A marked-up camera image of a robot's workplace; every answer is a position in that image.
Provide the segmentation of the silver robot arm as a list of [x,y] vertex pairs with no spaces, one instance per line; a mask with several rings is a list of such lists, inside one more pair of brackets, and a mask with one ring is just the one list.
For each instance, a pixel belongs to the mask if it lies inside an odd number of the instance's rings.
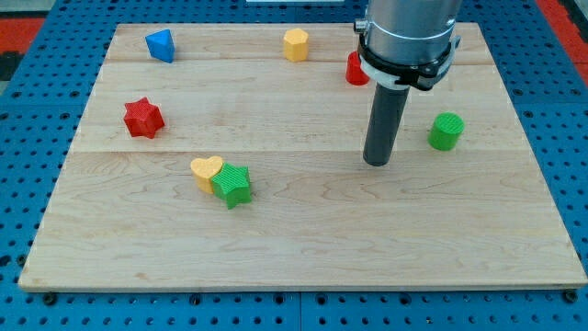
[[461,0],[369,0],[354,23],[360,44],[388,63],[431,63],[447,49]]

